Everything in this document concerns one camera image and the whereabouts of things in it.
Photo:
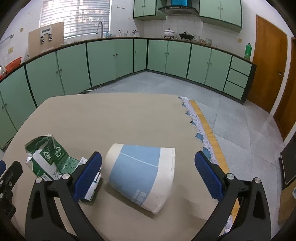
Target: upper wall cabinet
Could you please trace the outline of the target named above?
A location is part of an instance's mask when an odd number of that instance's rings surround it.
[[[166,0],[134,0],[133,17],[139,20],[166,19],[166,14],[158,9],[166,6]]]
[[[242,30],[241,0],[200,0],[200,18],[236,32]]]

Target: window blind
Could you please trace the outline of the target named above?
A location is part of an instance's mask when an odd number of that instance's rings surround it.
[[[40,27],[64,22],[64,38],[95,33],[98,22],[109,31],[110,0],[44,0]]]

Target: cooking pot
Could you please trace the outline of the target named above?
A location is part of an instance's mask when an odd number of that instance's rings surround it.
[[[174,37],[174,33],[175,33],[175,32],[169,28],[169,29],[167,29],[167,30],[165,30],[165,31],[163,32],[163,35],[164,35],[165,37]]]

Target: green cabinet door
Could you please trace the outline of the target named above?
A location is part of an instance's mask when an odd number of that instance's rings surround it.
[[[165,73],[168,41],[149,40],[148,69]]]
[[[53,96],[65,95],[57,65],[56,52],[26,65],[29,82],[37,105]]]
[[[221,20],[242,26],[240,0],[221,0]]]
[[[7,112],[18,130],[36,109],[24,67],[21,67],[0,83],[0,92],[3,102],[6,103]]]
[[[220,19],[220,0],[200,0],[200,16]]]
[[[57,60],[66,95],[78,94],[91,87],[85,44],[57,51]]]
[[[146,69],[147,62],[147,40],[133,40],[133,71],[138,72]]]
[[[16,132],[0,99],[0,147],[3,148],[13,138]]]
[[[116,76],[117,78],[133,72],[133,39],[116,39]]]
[[[168,42],[168,52],[165,72],[168,74],[176,75],[182,78],[186,78],[189,55],[190,55],[189,43]]]
[[[144,0],[134,0],[133,17],[141,17],[144,15]]]
[[[144,16],[156,14],[156,0],[145,0]]]
[[[116,79],[115,40],[87,43],[92,86]]]
[[[204,84],[209,66],[211,49],[192,45],[187,79]]]
[[[230,61],[230,54],[213,49],[205,84],[222,91],[226,82]]]

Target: cabinet drawer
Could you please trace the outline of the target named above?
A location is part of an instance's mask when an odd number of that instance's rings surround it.
[[[244,93],[244,88],[242,88],[238,85],[235,85],[229,81],[226,81],[223,92],[226,94],[229,94],[237,99],[241,99],[242,94]]]
[[[230,67],[232,69],[235,69],[235,70],[249,76],[252,65],[240,58],[233,56]]]
[[[241,74],[240,72],[237,72],[237,71],[235,71],[233,69],[229,70],[227,80],[234,83],[234,84],[237,84],[237,85],[245,88],[246,84],[248,82],[248,79],[249,79],[249,77],[247,77],[244,74]]]

